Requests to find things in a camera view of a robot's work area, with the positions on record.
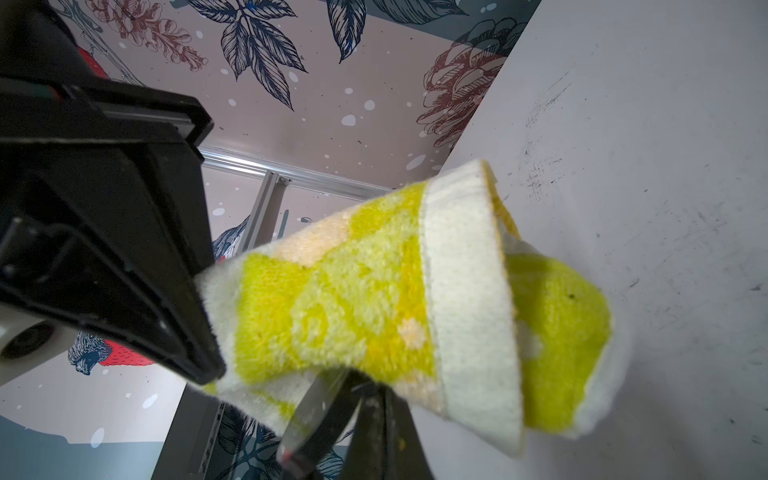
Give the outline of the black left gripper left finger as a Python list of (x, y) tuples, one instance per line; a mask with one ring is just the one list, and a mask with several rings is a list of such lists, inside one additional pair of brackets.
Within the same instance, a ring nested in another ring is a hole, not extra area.
[(320, 479), (321, 460), (349, 424), (359, 402), (363, 376), (349, 369), (316, 376), (286, 427), (277, 451), (283, 479)]

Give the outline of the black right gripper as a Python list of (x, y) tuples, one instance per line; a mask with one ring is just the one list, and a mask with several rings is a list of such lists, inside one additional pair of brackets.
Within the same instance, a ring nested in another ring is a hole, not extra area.
[(104, 79), (46, 1), (1, 5), (1, 301), (205, 384), (214, 262), (195, 99)]

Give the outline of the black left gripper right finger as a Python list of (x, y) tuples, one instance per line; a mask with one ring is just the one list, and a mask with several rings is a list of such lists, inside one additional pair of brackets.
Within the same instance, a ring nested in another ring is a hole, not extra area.
[(341, 479), (428, 480), (433, 477), (410, 408), (387, 387), (363, 399)]

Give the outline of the yellow-green white towel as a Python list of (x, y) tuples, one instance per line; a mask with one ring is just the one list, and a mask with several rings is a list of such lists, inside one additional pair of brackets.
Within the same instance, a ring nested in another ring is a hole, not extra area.
[(629, 363), (601, 290), (519, 235), (481, 159), (332, 214), (196, 280), (225, 362), (202, 390), (283, 435), (348, 368), (507, 454), (589, 434)]

